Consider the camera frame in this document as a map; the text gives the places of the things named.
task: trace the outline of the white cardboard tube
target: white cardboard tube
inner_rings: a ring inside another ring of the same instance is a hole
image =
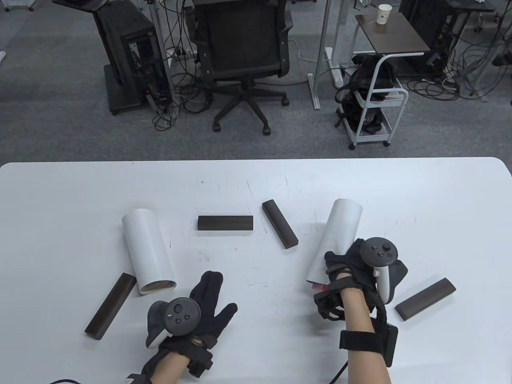
[[[312,283],[329,284],[326,275],[325,252],[345,254],[352,245],[361,219],[362,206],[353,200],[338,199],[332,205],[324,235],[315,257],[306,274],[306,280]]]
[[[155,213],[135,209],[122,218],[124,237],[141,294],[176,287],[173,268]]]

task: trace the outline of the white desk leg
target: white desk leg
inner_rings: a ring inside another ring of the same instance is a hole
[[[329,12],[331,9],[331,0],[325,2],[324,22],[322,24],[322,34],[320,36],[320,48],[318,49],[318,56],[316,58],[316,69],[313,73],[308,72],[309,91],[313,99],[313,107],[316,110],[320,109],[320,101],[318,99],[318,76],[320,75],[320,64],[322,63],[322,52],[325,46],[325,36],[327,34],[327,22],[329,21]]]
[[[332,80],[336,88],[343,87],[343,75],[339,68],[342,60],[342,43],[343,43],[343,27],[347,25],[347,17],[349,13],[348,0],[341,0],[338,13],[338,22],[336,23],[336,33],[334,34],[334,52],[331,47],[325,47],[325,56],[329,63]]]

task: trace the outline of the black glove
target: black glove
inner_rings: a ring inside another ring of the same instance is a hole
[[[347,250],[346,254],[339,255],[333,252],[326,252],[325,264],[329,280],[334,282],[340,272],[352,274],[352,279],[365,293],[366,304],[370,312],[375,308],[375,298],[369,292],[377,294],[377,278],[373,275],[373,268],[364,262],[361,257],[361,245],[363,239],[357,239]]]
[[[237,305],[231,303],[215,316],[222,281],[220,272],[208,271],[201,276],[199,284],[190,292],[190,298],[201,309],[198,326],[188,335],[167,337],[160,344],[157,354],[142,368],[142,374],[148,379],[155,372],[157,364],[171,352],[178,352],[190,359],[189,372],[195,377],[201,376],[205,369],[210,369],[213,364],[212,354],[207,349],[217,343],[217,338],[238,311]]]

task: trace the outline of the vr controller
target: vr controller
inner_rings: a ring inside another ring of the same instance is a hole
[[[361,256],[366,264],[373,267],[382,302],[390,303],[396,286],[408,272],[407,267],[398,259],[396,246],[384,238],[370,238],[361,245]]]
[[[199,324],[201,309],[189,297],[178,297],[171,302],[157,301],[147,312],[146,347],[156,348],[168,336],[191,333]]]

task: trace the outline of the white table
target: white table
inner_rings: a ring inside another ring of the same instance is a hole
[[[388,305],[399,383],[510,383],[512,178],[494,158],[14,163],[0,169],[2,382],[122,382],[140,372],[146,313],[224,273],[219,307],[239,311],[202,383],[327,383],[345,362],[342,324],[323,321],[303,281],[332,202],[364,206],[358,236],[384,236],[409,274]],[[284,250],[261,203],[299,238]],[[121,217],[154,209],[176,290],[134,289],[101,341],[83,330],[122,272]],[[199,236],[198,214],[254,215],[250,236]],[[457,291],[402,322],[394,305],[442,277]],[[346,382],[346,374],[340,379]],[[183,382],[196,382],[188,373]]]

